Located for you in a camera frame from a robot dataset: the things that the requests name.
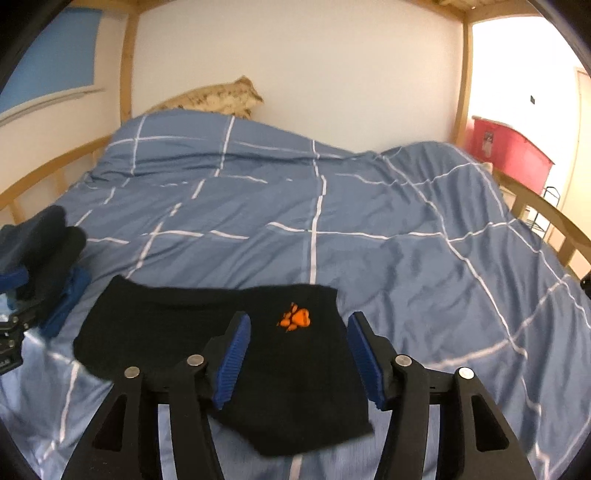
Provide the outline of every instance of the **red storage container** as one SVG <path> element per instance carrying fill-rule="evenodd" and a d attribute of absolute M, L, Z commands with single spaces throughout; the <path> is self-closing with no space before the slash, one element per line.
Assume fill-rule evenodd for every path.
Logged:
<path fill-rule="evenodd" d="M 509 125 L 474 118 L 470 154 L 541 194 L 554 162 Z"/>

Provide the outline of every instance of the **orange logo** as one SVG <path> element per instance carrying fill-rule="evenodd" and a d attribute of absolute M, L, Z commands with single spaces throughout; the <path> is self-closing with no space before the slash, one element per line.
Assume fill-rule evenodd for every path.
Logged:
<path fill-rule="evenodd" d="M 277 325 L 287 328 L 286 332 L 291 332 L 298 327 L 310 326 L 310 312 L 307 309 L 298 309 L 298 306 L 292 302 L 290 311 L 283 314 L 283 318 Z"/>

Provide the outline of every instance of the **pillow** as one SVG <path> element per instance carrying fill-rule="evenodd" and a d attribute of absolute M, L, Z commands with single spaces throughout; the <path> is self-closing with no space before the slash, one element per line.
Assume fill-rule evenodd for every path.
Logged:
<path fill-rule="evenodd" d="M 251 119 L 251 108 L 264 103 L 252 82 L 245 76 L 233 83 L 196 88 L 153 106 L 146 113 L 183 108 L 199 112 L 217 112 Z"/>

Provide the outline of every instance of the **blue gripper pad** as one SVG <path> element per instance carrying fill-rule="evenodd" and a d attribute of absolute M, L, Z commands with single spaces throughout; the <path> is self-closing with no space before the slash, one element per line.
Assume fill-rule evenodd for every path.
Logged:
<path fill-rule="evenodd" d="M 357 370 L 367 398 L 382 410 L 386 403 L 384 374 L 356 318 L 356 313 L 349 317 L 347 341 L 357 364 Z"/>
<path fill-rule="evenodd" d="M 16 290 L 29 281 L 29 272 L 23 266 L 12 270 L 10 273 L 0 275 L 0 293 Z"/>
<path fill-rule="evenodd" d="M 212 401 L 217 410 L 221 410 L 232 397 L 250 341 L 251 319 L 244 312 L 236 312 L 226 333 L 210 340 L 203 351 L 209 361 L 207 376 L 213 387 Z M 213 357 L 208 358 L 210 351 Z"/>

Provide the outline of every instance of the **blue duvet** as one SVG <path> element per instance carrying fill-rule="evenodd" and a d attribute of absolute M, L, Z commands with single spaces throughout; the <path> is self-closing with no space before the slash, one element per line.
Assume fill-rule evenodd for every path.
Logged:
<path fill-rule="evenodd" d="M 589 434 L 589 301 L 451 145 L 353 154 L 256 122 L 160 112 L 125 124 L 58 203 L 89 237 L 80 265 L 92 282 L 58 337 L 29 332 L 24 365 L 0 378 L 0 417 L 44 479 L 59 479 L 110 388 L 73 359 L 72 342 L 116 274 L 149 286 L 337 288 L 343 319 L 362 310 L 398 352 L 473 368 L 538 479 L 558 478 Z M 369 412 L 374 436 L 295 461 L 262 458 L 211 423 L 228 480 L 298 469 L 302 480 L 369 480 L 389 422 Z M 173 479 L 164 407 L 160 419 Z M 430 437 L 426 478 L 435 461 Z"/>

